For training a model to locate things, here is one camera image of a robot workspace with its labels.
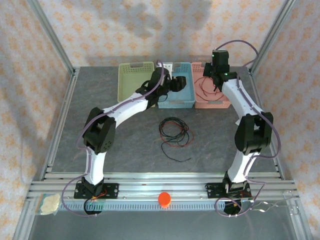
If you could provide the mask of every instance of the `green basket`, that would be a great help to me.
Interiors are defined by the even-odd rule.
[[[129,98],[145,81],[150,80],[154,70],[152,61],[121,63],[118,74],[118,102]]]

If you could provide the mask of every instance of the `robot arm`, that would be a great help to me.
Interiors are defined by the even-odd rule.
[[[94,121],[83,135],[84,144],[89,149],[90,161],[87,161],[86,166],[89,169],[88,174],[82,178],[81,183],[92,196],[97,196],[102,191],[105,157],[114,142],[116,128],[133,115],[156,104],[160,96],[166,95],[169,91],[179,92],[186,86],[187,82],[184,76],[171,78],[171,72],[165,68],[163,79],[160,79],[161,71],[162,68],[157,67],[152,73],[151,79],[144,82],[128,99],[111,107],[104,109],[95,107],[91,110],[85,125],[98,115],[108,113]],[[144,97],[159,81],[161,84],[156,90]]]
[[[272,129],[256,111],[273,122],[272,114],[263,112],[249,96],[237,73],[230,72],[228,58],[226,50],[213,50],[212,63],[205,64],[203,73],[203,76],[213,79],[216,88],[230,100],[239,117],[234,136],[237,151],[223,180],[226,194],[245,188],[248,172],[254,163],[253,156],[258,156],[271,142]]]

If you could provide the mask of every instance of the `floral wallpaper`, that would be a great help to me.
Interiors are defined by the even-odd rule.
[[[298,0],[255,75],[282,139],[286,173],[320,239],[320,1]]]
[[[199,62],[213,48],[243,39],[259,48],[285,0],[40,0],[71,63],[117,66],[154,61]],[[255,57],[228,46],[230,63]]]
[[[26,0],[0,2],[0,235],[12,239],[70,76]]]

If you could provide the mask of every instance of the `pink basket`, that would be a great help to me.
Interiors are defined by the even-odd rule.
[[[196,109],[227,109],[231,102],[219,89],[214,91],[214,84],[209,77],[202,78],[205,68],[201,62],[193,62],[191,65],[195,91],[194,107]]]

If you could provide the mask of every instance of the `plastic basket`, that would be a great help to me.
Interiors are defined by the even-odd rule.
[[[194,90],[195,90],[194,107],[196,109],[227,109],[230,106],[231,102],[226,96],[220,93],[218,89],[214,91],[214,85],[212,80],[210,80],[210,78],[200,79],[203,77],[204,69],[205,69],[202,66],[202,63],[193,62],[191,65],[192,65],[192,75],[193,75],[193,83],[194,83]],[[201,84],[202,84],[202,89],[212,94],[206,93],[207,95],[206,96],[204,94],[204,91],[201,89]]]
[[[172,76],[186,78],[186,86],[178,92],[170,91],[168,96],[161,96],[158,101],[160,109],[191,109],[196,101],[192,68],[190,62],[174,62]]]
[[[152,61],[121,63],[118,74],[118,102],[129,98],[145,81],[150,80],[154,70]]]

